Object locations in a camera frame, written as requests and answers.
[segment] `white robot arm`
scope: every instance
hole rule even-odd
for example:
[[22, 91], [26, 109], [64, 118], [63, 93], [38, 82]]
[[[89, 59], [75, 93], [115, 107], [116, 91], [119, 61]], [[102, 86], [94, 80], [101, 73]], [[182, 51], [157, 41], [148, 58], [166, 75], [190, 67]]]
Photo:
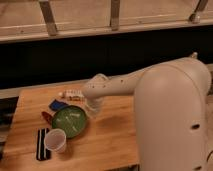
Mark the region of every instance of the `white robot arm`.
[[206, 171], [207, 67], [186, 57], [84, 85], [86, 108], [95, 116], [102, 98], [134, 95], [136, 137], [143, 171]]

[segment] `paper cup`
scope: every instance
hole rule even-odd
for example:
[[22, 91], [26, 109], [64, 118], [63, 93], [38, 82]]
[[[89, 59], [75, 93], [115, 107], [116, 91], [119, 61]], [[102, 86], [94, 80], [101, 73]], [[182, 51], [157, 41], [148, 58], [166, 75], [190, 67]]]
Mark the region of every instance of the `paper cup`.
[[66, 145], [66, 134], [62, 129], [52, 129], [44, 138], [44, 146], [50, 151], [63, 153]]

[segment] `metal bar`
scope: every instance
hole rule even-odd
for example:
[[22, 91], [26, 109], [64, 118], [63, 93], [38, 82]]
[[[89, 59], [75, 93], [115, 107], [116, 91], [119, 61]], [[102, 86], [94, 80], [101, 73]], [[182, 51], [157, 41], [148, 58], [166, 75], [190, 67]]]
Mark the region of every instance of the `metal bar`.
[[57, 35], [57, 28], [53, 17], [49, 0], [39, 0], [41, 11], [46, 23], [47, 32], [50, 36]]
[[199, 0], [197, 7], [195, 8], [193, 14], [190, 16], [189, 20], [192, 23], [199, 23], [200, 22], [200, 13], [204, 11], [208, 0]]
[[119, 28], [119, 13], [120, 13], [120, 0], [111, 0], [111, 19], [110, 26], [112, 31]]

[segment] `black item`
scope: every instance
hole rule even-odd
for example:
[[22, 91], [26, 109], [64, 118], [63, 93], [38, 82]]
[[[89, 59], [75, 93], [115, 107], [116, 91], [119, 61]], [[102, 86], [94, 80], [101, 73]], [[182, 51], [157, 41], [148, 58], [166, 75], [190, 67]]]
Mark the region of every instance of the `black item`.
[[51, 157], [51, 152], [44, 147], [44, 137], [48, 132], [48, 128], [38, 130], [36, 159], [39, 161], [47, 160]]

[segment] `white cup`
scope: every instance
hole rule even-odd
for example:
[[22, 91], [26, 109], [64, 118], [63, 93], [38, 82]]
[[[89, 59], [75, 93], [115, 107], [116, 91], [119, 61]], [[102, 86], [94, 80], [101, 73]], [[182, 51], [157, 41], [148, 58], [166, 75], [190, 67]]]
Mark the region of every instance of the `white cup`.
[[44, 138], [44, 146], [50, 151], [63, 153], [66, 150], [66, 134], [62, 129], [50, 130]]

